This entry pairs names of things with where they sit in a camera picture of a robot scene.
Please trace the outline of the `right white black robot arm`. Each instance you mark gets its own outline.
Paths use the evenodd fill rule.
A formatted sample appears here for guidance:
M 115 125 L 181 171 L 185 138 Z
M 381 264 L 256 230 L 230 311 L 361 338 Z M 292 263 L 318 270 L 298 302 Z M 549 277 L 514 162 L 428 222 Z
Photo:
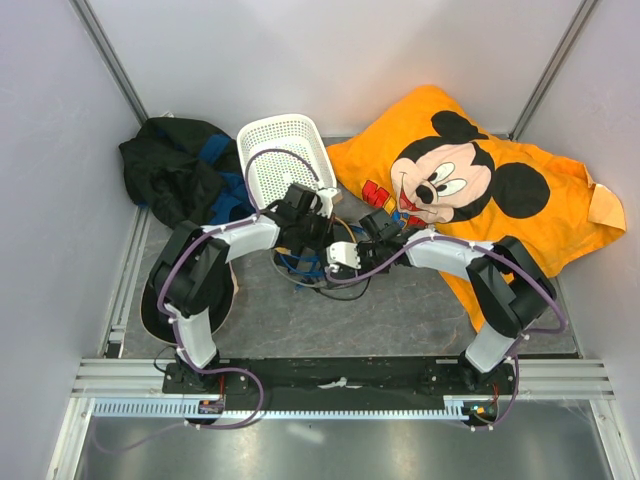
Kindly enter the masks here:
M 366 215 L 360 225 L 369 238 L 357 247 L 360 276 L 401 264 L 447 273 L 471 286 L 484 324 L 457 371 L 460 386 L 469 393 L 481 393 L 493 383 L 493 370 L 525 335 L 544 331 L 532 323 L 545 311 L 554 311 L 559 321 L 548 334 L 567 327 L 554 286 L 515 237 L 476 243 L 433 228 L 403 229 L 382 209 Z

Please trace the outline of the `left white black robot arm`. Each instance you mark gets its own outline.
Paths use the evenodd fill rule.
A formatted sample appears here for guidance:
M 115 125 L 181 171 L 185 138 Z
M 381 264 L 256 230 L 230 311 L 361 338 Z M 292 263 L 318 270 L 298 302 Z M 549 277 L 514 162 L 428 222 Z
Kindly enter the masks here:
M 184 222 L 176 228 L 152 268 L 143 299 L 155 302 L 157 323 L 188 365 L 184 379 L 196 392 L 211 392 L 219 382 L 212 321 L 225 318 L 232 306 L 231 263 L 273 249 L 295 261 L 314 253 L 324 262 L 340 199 L 336 187 L 313 190 L 293 183 L 283 198 L 245 219 L 216 226 Z

